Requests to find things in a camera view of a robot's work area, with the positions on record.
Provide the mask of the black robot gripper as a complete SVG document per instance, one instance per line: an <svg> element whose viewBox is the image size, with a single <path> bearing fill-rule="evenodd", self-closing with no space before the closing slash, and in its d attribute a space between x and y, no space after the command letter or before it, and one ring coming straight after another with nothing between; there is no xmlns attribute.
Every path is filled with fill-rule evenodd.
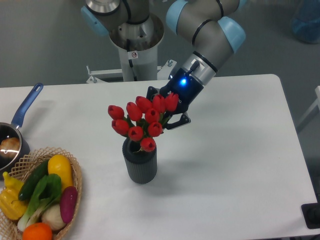
<svg viewBox="0 0 320 240"><path fill-rule="evenodd" d="M170 79L170 81L161 89L149 86L147 88L146 98L152 101L154 97L159 94L165 98L170 93L178 94L179 100L177 108L171 113L173 115L182 113L180 119L176 122L167 122L164 124L165 129L173 130L191 123L191 119L186 111L188 110L191 102L198 96L203 88L204 86L201 83L192 76L189 76L188 72L183 68L180 68L172 79Z"/></svg>

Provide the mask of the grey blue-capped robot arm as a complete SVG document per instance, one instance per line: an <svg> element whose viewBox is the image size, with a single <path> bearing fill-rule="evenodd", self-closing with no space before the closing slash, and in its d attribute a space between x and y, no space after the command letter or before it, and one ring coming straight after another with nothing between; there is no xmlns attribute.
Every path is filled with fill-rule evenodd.
<svg viewBox="0 0 320 240"><path fill-rule="evenodd" d="M150 12L147 0L88 0L81 14L96 34L109 36L117 47L126 82L157 78L158 45L165 25L191 43L193 53L181 68L168 75L168 83L147 90L149 100L157 94L178 94L174 113L180 119L163 125L171 130L191 121L187 114L191 102L243 44L245 31L229 18L243 5L242 0L177 0L162 22Z"/></svg>

